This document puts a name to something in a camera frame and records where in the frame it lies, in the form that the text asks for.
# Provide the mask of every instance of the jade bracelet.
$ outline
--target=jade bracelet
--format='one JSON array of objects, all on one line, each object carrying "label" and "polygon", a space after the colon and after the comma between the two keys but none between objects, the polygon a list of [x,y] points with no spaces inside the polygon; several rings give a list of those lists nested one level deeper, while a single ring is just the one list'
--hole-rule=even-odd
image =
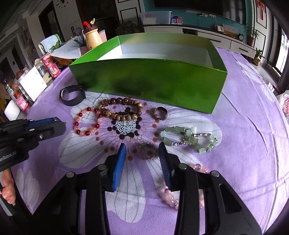
[{"label": "jade bracelet", "polygon": [[[183,137],[183,140],[181,142],[173,142],[169,140],[166,137],[168,132],[181,135]],[[179,126],[167,127],[160,133],[160,136],[163,138],[165,145],[177,146],[177,145],[187,144],[187,145],[193,146],[195,152],[200,153],[200,154],[210,152],[218,143],[218,140],[217,138],[215,138],[214,135],[210,133],[196,133],[196,128],[194,127],[192,127],[191,129],[186,129],[184,127],[179,127]],[[210,142],[204,146],[201,146],[199,144],[199,139],[198,139],[199,136],[207,137],[208,140],[210,140]]]}]

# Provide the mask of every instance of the open cardboard box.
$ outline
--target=open cardboard box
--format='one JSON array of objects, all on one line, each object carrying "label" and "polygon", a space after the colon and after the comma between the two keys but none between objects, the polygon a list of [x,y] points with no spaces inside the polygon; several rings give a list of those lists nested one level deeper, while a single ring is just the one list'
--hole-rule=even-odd
[{"label": "open cardboard box", "polygon": [[117,36],[70,65],[85,90],[212,113],[227,70],[207,38],[172,33]]}]

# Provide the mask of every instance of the floor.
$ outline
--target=floor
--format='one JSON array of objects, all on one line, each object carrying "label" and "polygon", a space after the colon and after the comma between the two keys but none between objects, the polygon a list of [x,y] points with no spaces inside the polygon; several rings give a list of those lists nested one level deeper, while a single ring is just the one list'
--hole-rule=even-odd
[{"label": "floor", "polygon": [[267,72],[266,69],[264,69],[262,66],[256,66],[254,64],[251,64],[258,72],[259,74],[263,77],[263,79],[266,81],[268,84],[269,82],[272,85],[277,85],[277,82],[274,80],[274,78]]}]

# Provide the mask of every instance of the plastic bag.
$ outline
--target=plastic bag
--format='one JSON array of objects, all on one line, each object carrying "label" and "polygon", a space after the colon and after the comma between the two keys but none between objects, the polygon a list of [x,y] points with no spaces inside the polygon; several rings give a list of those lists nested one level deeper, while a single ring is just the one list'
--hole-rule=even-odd
[{"label": "plastic bag", "polygon": [[276,96],[276,98],[289,124],[289,90],[286,90],[283,94]]}]

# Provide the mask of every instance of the ornate ring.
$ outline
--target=ornate ring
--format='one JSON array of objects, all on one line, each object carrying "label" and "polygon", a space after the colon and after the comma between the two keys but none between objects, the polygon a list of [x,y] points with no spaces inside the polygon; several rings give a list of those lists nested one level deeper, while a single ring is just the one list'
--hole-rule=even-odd
[{"label": "ornate ring", "polygon": [[[162,110],[162,111],[163,111],[161,117],[157,117],[157,116],[156,116],[156,112],[159,111],[159,110]],[[153,117],[154,117],[155,119],[162,120],[162,121],[163,121],[163,120],[166,120],[166,118],[168,117],[168,111],[167,111],[164,107],[157,107],[157,108],[155,109],[155,111],[153,112]]]},{"label": "ornate ring", "polygon": [[[144,147],[144,146],[148,146],[150,148],[153,148],[153,152],[151,154],[151,156],[148,156],[148,157],[145,157],[143,155],[140,154],[140,150]],[[153,143],[149,143],[149,142],[145,142],[145,143],[142,143],[139,147],[138,147],[138,154],[140,155],[140,158],[144,159],[144,160],[149,160],[151,158],[153,158],[156,154],[156,148],[155,146],[153,145]]]}]

